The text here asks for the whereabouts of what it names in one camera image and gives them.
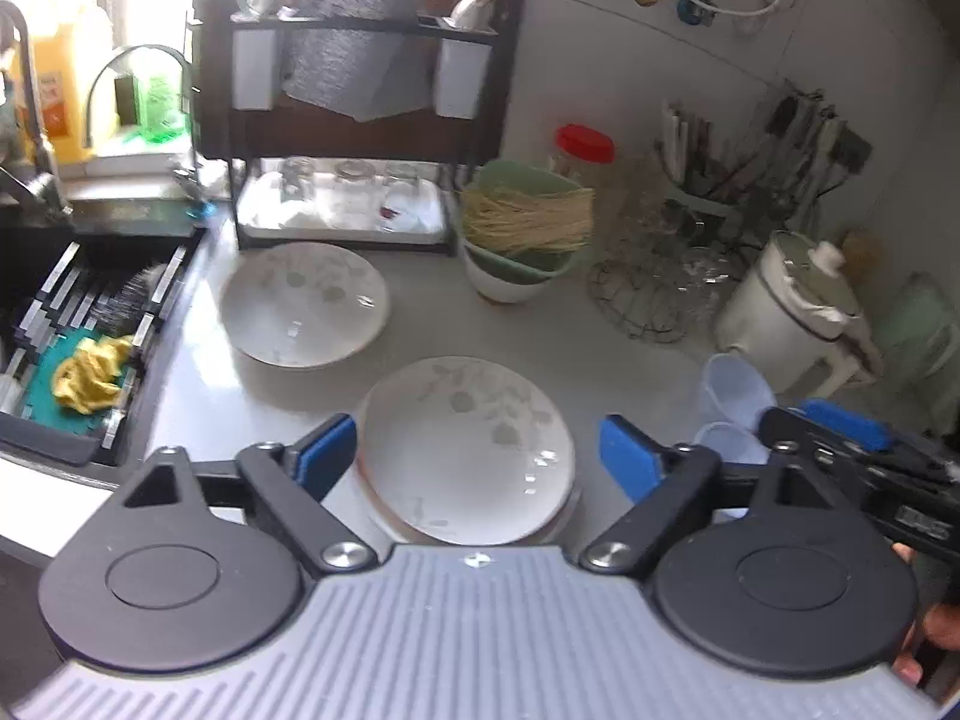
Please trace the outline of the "person's right hand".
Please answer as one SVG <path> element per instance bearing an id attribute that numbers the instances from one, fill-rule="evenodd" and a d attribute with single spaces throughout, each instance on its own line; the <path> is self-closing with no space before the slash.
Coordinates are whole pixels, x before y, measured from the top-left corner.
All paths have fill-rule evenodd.
<path id="1" fill-rule="evenodd" d="M 911 567 L 921 600 L 893 669 L 913 688 L 950 699 L 958 692 L 958 567 L 908 544 L 893 543 L 892 548 Z"/>

